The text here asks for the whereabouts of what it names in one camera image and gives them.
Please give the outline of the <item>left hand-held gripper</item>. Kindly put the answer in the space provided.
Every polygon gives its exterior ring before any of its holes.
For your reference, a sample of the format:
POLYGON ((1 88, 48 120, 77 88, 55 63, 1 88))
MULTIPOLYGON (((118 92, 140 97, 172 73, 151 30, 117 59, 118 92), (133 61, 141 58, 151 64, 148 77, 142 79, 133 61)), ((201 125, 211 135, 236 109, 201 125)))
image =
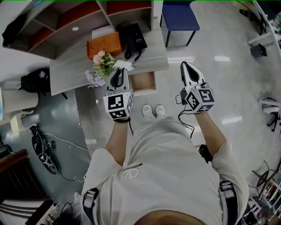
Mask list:
POLYGON ((107 79, 106 92, 103 97, 105 111, 112 120, 128 119, 133 97, 129 86, 128 71, 121 69, 121 86, 119 86, 120 69, 114 69, 107 79))

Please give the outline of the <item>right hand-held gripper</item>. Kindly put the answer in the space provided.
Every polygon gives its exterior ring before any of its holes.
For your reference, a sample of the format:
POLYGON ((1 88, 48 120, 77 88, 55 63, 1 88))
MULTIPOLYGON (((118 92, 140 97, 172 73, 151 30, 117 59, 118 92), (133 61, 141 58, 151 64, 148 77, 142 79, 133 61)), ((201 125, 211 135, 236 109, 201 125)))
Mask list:
POLYGON ((205 83, 203 73, 189 62, 180 65, 181 79, 185 88, 180 92, 182 105, 188 105, 193 113, 204 113, 215 105, 212 88, 205 83))

